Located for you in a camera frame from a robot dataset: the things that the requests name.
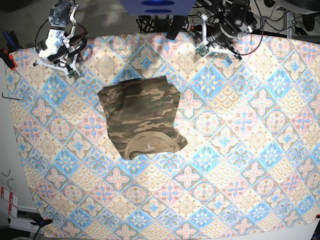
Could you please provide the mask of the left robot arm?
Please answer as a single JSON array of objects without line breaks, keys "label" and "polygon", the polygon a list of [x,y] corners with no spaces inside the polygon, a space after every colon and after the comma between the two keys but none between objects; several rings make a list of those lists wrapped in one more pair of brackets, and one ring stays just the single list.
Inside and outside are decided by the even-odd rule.
[{"label": "left robot arm", "polygon": [[212,0],[213,20],[207,20],[207,40],[214,47],[231,49],[231,45],[251,34],[257,19],[249,0]]}]

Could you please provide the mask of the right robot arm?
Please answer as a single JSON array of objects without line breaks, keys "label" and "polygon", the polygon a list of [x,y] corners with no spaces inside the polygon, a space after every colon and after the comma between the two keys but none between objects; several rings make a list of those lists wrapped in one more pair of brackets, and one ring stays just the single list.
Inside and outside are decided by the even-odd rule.
[{"label": "right robot arm", "polygon": [[39,60],[34,66],[52,64],[69,69],[86,47],[88,32],[75,19],[79,5],[74,0],[59,0],[49,11],[50,29],[42,41],[35,41]]}]

